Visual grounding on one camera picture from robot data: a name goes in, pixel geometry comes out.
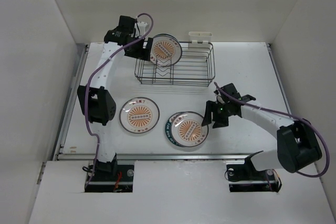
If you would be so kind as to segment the red rim plate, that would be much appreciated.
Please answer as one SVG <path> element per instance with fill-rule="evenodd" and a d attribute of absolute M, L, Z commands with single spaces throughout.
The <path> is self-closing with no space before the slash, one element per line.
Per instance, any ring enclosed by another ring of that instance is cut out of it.
<path fill-rule="evenodd" d="M 182 47 L 179 41 L 168 34 L 153 37 L 150 61 L 159 67 L 170 67 L 179 62 L 182 57 Z"/>

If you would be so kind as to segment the orange sunburst plate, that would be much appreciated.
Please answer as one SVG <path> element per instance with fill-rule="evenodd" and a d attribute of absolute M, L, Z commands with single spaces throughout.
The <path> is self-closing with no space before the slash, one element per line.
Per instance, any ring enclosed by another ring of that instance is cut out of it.
<path fill-rule="evenodd" d="M 183 148 L 202 145 L 206 140 L 209 128 L 202 126 L 203 117 L 192 111 L 182 112 L 171 125 L 171 137 Z"/>
<path fill-rule="evenodd" d="M 143 134 L 154 129 L 160 119 L 158 105 L 149 98 L 136 97 L 127 101 L 119 112 L 119 122 L 124 130 Z"/>

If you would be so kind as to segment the teal rim lettered plate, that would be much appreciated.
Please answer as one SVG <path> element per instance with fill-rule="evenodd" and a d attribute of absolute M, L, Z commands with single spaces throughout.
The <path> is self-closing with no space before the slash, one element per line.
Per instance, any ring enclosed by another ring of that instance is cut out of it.
<path fill-rule="evenodd" d="M 175 139 L 173 137 L 171 137 L 171 125 L 172 125 L 172 122 L 174 121 L 174 119 L 180 115 L 182 112 L 176 112 L 174 113 L 173 115 L 171 115 L 168 120 L 166 121 L 166 124 L 165 124 L 165 128 L 164 128 L 164 133 L 167 137 L 167 139 L 175 146 L 177 147 L 182 147 L 182 145 L 180 145 L 179 143 L 177 143 L 175 141 Z"/>

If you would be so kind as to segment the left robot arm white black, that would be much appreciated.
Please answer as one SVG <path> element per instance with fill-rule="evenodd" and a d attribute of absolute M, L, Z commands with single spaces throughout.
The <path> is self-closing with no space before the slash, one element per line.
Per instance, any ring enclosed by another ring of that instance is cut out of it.
<path fill-rule="evenodd" d="M 135 18 L 121 15 L 117 27 L 107 31 L 104 36 L 104 49 L 97 68 L 87 83 L 77 89 L 87 131 L 97 139 L 93 164 L 84 167 L 89 180 L 97 173 L 105 180 L 117 176 L 118 168 L 113 164 L 115 150 L 100 132 L 102 127 L 112 121 L 117 110 L 108 86 L 123 57 L 150 61 L 153 39 L 148 34 L 153 26 L 154 19 L 148 13 L 140 13 Z"/>

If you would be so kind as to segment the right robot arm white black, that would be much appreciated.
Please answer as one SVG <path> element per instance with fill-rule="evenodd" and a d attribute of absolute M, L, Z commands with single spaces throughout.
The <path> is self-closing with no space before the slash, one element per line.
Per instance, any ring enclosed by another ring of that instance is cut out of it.
<path fill-rule="evenodd" d="M 264 108 L 255 97 L 240 95 L 232 83 L 217 87 L 214 93 L 216 100 L 206 102 L 203 126 L 227 127 L 229 117 L 238 116 L 253 122 L 276 140 L 276 149 L 253 153 L 244 159 L 242 165 L 234 168 L 235 180 L 255 180 L 261 173 L 276 168 L 300 174 L 301 169 L 329 152 L 321 150 L 325 142 L 309 121 Z"/>

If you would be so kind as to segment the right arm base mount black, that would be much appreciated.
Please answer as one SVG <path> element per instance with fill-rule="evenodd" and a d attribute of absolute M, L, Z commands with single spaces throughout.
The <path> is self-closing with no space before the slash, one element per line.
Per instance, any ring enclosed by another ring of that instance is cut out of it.
<path fill-rule="evenodd" d="M 278 193 L 282 181 L 272 169 L 257 171 L 246 164 L 227 164 L 225 178 L 231 193 L 272 192 Z"/>

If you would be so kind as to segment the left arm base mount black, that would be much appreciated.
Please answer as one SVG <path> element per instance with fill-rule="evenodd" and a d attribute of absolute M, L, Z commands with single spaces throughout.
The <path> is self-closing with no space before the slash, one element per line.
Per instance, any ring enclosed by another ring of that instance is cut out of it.
<path fill-rule="evenodd" d="M 106 172 L 95 169 L 95 174 L 89 181 L 93 165 L 83 167 L 87 173 L 84 192 L 86 193 L 132 193 L 134 166 L 117 165 L 115 171 Z"/>

